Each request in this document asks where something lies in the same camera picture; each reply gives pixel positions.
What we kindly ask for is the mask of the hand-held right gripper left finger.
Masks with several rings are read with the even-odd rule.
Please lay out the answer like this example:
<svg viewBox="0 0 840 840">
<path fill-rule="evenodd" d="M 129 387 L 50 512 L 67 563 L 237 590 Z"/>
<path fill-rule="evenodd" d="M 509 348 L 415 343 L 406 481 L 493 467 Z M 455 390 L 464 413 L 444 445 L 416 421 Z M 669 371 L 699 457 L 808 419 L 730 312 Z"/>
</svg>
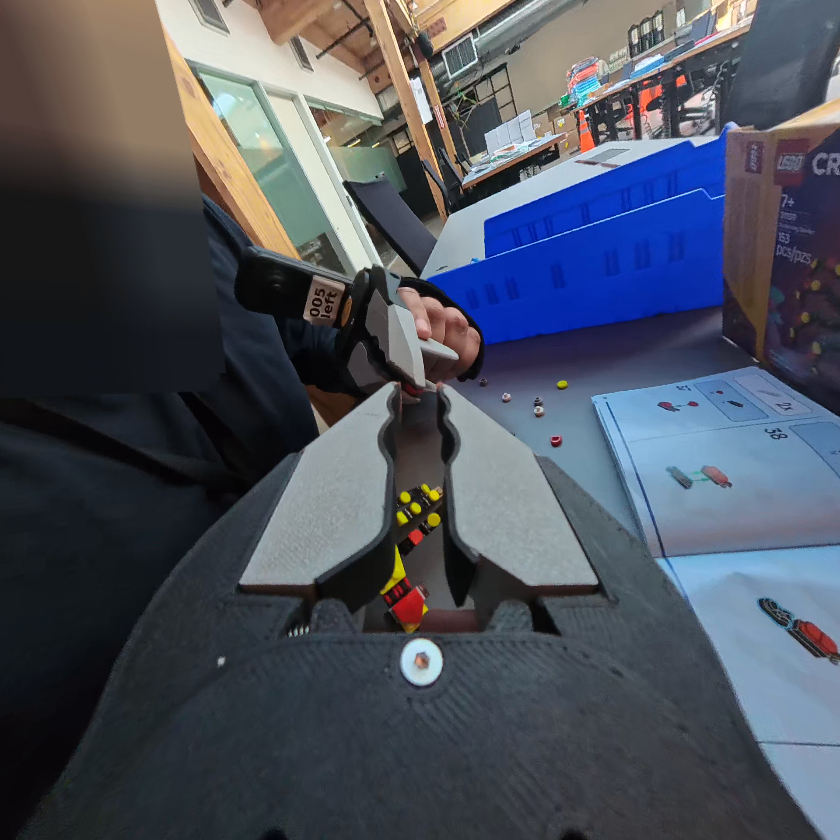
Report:
<svg viewBox="0 0 840 840">
<path fill-rule="evenodd" d="M 242 591 L 338 600 L 352 613 L 380 594 L 395 558 L 401 408 L 400 386 L 384 385 L 302 451 L 239 579 Z"/>
</svg>

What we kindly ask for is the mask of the stack of white boxes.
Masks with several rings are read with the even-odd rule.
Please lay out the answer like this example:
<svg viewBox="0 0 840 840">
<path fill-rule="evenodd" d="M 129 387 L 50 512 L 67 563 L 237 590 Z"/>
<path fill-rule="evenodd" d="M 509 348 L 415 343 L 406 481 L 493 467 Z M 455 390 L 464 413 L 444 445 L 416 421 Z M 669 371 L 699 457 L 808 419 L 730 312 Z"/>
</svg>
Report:
<svg viewBox="0 0 840 840">
<path fill-rule="evenodd" d="M 536 138 L 532 113 L 527 110 L 486 132 L 486 151 L 489 155 L 497 154 L 500 150 L 509 146 L 518 147 L 530 143 Z"/>
</svg>

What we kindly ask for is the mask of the lego instruction booklet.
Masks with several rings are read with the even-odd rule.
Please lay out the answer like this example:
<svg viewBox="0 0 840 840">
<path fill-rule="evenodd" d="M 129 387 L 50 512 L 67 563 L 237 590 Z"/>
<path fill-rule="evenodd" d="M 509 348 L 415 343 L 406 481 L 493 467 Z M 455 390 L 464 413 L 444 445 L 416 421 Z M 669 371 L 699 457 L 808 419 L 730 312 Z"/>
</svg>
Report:
<svg viewBox="0 0 840 840">
<path fill-rule="evenodd" d="M 592 404 L 753 736 L 815 830 L 838 838 L 838 416 L 753 367 Z"/>
</svg>

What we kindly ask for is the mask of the blue plastic bin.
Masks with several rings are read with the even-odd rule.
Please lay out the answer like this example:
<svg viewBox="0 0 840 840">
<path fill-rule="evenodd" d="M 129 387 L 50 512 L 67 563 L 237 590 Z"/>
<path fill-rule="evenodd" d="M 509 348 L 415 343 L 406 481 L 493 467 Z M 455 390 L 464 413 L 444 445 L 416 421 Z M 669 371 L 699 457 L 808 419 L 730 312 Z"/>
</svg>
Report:
<svg viewBox="0 0 840 840">
<path fill-rule="evenodd" d="M 608 142 L 570 161 L 582 181 L 490 217 L 485 257 L 701 190 L 725 191 L 728 122 L 719 135 L 683 140 Z"/>
<path fill-rule="evenodd" d="M 439 272 L 488 344 L 716 308 L 724 196 L 695 190 Z"/>
</svg>

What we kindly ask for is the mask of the person's left forearm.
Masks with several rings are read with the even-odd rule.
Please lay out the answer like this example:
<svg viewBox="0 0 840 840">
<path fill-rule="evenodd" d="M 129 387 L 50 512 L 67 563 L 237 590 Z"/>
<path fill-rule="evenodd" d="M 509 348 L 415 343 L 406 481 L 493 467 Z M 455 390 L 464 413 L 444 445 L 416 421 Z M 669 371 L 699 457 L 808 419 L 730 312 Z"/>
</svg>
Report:
<svg viewBox="0 0 840 840">
<path fill-rule="evenodd" d="M 337 350 L 339 330 L 289 319 L 284 335 L 287 354 L 304 385 L 326 393 L 353 397 L 360 394 Z"/>
</svg>

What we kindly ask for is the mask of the person's left hand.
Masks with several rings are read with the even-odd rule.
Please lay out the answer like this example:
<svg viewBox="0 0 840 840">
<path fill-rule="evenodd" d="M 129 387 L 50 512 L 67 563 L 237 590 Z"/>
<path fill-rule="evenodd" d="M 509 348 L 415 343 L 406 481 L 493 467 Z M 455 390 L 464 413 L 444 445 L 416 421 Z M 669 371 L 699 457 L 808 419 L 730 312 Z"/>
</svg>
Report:
<svg viewBox="0 0 840 840">
<path fill-rule="evenodd" d="M 432 297 L 403 287 L 399 294 L 413 315 L 420 340 L 434 340 L 457 353 L 457 360 L 437 359 L 425 362 L 429 381 L 448 382 L 466 373 L 478 358 L 481 337 L 458 309 L 445 307 Z"/>
</svg>

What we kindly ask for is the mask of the wooden table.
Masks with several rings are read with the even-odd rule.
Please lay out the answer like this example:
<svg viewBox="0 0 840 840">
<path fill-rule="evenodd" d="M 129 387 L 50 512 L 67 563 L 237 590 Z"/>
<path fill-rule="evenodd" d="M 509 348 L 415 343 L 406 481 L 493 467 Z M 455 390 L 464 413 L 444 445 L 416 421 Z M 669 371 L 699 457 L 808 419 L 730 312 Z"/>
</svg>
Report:
<svg viewBox="0 0 840 840">
<path fill-rule="evenodd" d="M 561 145 L 566 141 L 568 134 L 565 132 L 548 134 L 542 138 L 527 143 L 520 143 L 515 145 L 512 151 L 501 154 L 487 163 L 478 165 L 473 168 L 470 173 L 463 179 L 461 188 L 463 191 L 468 191 L 478 184 L 481 184 L 495 175 L 510 170 L 511 168 L 519 167 L 527 164 L 531 158 L 548 151 L 553 147 Z"/>
</svg>

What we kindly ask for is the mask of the black panel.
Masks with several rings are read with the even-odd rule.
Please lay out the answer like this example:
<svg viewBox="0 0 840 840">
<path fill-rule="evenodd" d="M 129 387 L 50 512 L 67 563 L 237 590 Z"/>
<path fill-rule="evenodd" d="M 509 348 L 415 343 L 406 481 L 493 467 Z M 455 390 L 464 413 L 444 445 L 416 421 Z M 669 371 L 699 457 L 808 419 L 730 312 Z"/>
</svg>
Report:
<svg viewBox="0 0 840 840">
<path fill-rule="evenodd" d="M 838 46 L 838 1 L 759 1 L 722 121 L 768 130 L 817 107 Z"/>
</svg>

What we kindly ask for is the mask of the black office chair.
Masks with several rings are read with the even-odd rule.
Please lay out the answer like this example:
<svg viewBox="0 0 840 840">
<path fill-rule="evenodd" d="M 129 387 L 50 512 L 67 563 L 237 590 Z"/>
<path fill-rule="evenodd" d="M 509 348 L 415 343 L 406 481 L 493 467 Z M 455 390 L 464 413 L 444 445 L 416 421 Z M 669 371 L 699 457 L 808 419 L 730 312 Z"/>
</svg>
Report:
<svg viewBox="0 0 840 840">
<path fill-rule="evenodd" d="M 444 147 L 438 148 L 437 161 L 443 166 L 441 175 L 436 173 L 432 163 L 425 158 L 422 159 L 422 166 L 441 195 L 447 214 L 451 215 L 469 206 L 471 198 L 464 187 L 464 176 Z"/>
<path fill-rule="evenodd" d="M 420 278 L 437 239 L 394 185 L 384 177 L 370 182 L 343 181 L 343 187 L 364 219 L 379 231 L 413 276 Z"/>
</svg>

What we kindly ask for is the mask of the black yellow red lego model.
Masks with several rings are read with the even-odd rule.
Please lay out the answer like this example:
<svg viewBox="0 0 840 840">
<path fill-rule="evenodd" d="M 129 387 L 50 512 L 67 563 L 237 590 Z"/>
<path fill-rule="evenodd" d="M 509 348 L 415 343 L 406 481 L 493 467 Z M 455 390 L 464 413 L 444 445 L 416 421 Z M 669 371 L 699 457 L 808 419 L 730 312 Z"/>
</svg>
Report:
<svg viewBox="0 0 840 840">
<path fill-rule="evenodd" d="M 396 539 L 392 574 L 380 595 L 389 623 L 406 634 L 414 633 L 421 626 L 428 613 L 429 592 L 425 585 L 410 581 L 404 560 L 441 525 L 438 510 L 443 496 L 442 487 L 427 484 L 402 490 L 397 495 L 396 524 L 407 531 Z"/>
</svg>

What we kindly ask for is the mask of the stack of colourful folders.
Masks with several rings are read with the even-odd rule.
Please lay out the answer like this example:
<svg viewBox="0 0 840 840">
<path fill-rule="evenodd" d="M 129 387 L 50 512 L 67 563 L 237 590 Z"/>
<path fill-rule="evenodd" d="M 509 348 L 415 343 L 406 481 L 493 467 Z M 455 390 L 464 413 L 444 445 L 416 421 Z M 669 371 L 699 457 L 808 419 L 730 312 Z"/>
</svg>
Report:
<svg viewBox="0 0 840 840">
<path fill-rule="evenodd" d="M 570 68 L 566 74 L 569 105 L 578 106 L 603 84 L 608 78 L 608 64 L 594 56 L 583 59 Z"/>
</svg>

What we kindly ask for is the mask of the lego set cardboard box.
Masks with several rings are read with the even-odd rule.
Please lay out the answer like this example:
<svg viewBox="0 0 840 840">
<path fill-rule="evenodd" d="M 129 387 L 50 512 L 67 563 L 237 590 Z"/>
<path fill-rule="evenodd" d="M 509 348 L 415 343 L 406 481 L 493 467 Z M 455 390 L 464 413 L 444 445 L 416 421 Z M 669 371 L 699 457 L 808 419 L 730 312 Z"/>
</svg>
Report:
<svg viewBox="0 0 840 840">
<path fill-rule="evenodd" d="M 838 414 L 839 100 L 728 132 L 723 336 Z"/>
</svg>

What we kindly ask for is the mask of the long black-framed table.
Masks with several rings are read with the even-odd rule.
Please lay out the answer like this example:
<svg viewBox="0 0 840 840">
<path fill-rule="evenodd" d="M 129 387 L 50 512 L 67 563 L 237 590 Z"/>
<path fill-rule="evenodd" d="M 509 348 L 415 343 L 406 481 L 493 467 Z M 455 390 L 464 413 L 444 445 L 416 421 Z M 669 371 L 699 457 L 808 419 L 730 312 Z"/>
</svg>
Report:
<svg viewBox="0 0 840 840">
<path fill-rule="evenodd" d="M 630 128 L 635 140 L 643 138 L 642 92 L 659 91 L 654 103 L 661 111 L 661 131 L 665 139 L 681 136 L 680 115 L 685 111 L 681 100 L 695 82 L 703 81 L 713 72 L 711 89 L 720 86 L 713 123 L 721 125 L 722 112 L 732 81 L 741 59 L 743 45 L 753 23 L 749 16 L 741 23 L 723 29 L 690 49 L 681 49 L 671 60 L 661 60 L 635 76 L 599 90 L 580 106 L 585 125 L 594 147 L 605 141 L 617 141 L 617 115 L 620 108 L 629 114 Z"/>
</svg>

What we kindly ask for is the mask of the white wall vent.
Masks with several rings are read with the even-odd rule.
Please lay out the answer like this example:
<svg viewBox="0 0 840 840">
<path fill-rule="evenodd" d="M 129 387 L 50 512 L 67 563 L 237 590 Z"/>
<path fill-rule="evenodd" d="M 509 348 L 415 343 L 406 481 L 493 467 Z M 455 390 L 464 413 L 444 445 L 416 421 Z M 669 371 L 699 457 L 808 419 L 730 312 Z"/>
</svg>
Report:
<svg viewBox="0 0 840 840">
<path fill-rule="evenodd" d="M 476 39 L 472 32 L 442 50 L 447 77 L 456 79 L 479 63 Z"/>
</svg>

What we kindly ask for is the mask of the thick wooden beam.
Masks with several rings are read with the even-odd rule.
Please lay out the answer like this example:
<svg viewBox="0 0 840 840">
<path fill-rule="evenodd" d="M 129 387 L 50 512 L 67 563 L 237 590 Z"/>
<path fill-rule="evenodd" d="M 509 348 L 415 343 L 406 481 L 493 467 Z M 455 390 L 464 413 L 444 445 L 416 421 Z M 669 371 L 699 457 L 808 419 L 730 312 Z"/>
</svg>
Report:
<svg viewBox="0 0 840 840">
<path fill-rule="evenodd" d="M 259 188 L 231 133 L 217 116 L 199 80 L 172 37 L 163 32 L 202 187 L 257 246 L 298 258 L 274 209 Z"/>
</svg>

